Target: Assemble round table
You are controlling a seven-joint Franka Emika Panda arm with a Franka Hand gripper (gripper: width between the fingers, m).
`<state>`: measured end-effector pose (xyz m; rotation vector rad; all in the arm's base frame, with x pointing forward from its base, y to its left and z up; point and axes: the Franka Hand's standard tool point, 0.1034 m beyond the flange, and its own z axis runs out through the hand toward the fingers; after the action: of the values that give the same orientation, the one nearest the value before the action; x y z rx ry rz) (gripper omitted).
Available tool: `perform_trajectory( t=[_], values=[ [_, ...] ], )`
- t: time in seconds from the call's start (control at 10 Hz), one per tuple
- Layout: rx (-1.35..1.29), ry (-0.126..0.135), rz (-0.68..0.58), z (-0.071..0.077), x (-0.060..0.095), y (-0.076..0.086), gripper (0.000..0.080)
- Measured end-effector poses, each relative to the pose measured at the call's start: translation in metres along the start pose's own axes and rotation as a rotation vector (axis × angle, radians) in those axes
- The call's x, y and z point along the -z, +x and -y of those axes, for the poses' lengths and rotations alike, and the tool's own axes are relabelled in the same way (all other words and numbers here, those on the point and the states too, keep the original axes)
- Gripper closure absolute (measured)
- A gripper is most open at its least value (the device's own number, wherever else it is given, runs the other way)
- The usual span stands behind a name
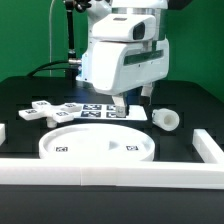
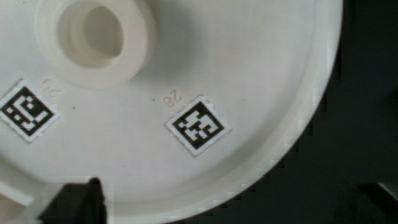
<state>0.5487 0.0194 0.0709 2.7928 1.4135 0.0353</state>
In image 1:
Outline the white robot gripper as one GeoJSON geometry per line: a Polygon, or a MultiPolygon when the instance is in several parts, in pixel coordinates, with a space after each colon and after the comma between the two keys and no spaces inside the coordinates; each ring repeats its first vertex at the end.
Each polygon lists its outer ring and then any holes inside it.
{"type": "Polygon", "coordinates": [[[112,99],[117,117],[124,118],[127,114],[126,99],[120,93],[144,85],[140,104],[148,106],[154,90],[154,84],[150,82],[167,76],[168,40],[158,41],[155,51],[142,52],[142,47],[142,42],[97,42],[93,48],[92,84],[98,93],[115,95],[112,99]]]}

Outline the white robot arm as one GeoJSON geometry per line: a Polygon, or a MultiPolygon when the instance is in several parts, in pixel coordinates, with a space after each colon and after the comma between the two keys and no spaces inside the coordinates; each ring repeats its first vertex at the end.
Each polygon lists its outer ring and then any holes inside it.
{"type": "Polygon", "coordinates": [[[81,79],[110,95],[116,115],[128,114],[125,93],[140,87],[148,97],[167,76],[169,42],[165,13],[169,0],[87,0],[88,47],[81,79]]]}

